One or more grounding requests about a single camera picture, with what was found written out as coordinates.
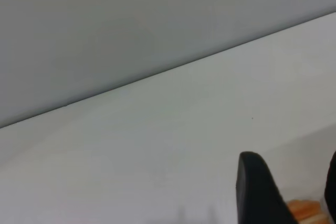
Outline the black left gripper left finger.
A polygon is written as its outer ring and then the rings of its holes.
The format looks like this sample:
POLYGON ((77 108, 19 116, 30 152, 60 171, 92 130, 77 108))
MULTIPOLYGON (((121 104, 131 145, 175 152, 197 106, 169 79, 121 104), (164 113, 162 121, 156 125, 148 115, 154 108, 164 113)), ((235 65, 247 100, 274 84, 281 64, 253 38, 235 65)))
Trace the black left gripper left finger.
POLYGON ((254 152, 239 155, 236 204, 239 224, 297 223, 265 160, 254 152))

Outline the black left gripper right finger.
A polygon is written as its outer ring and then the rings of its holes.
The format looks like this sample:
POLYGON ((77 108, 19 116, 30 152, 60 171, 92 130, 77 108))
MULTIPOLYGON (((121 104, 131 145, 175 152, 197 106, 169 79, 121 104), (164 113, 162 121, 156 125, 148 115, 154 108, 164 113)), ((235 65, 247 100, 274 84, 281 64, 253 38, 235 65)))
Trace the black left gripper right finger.
POLYGON ((327 174, 324 190, 325 203, 333 223, 336 222, 336 152, 334 152, 327 174))

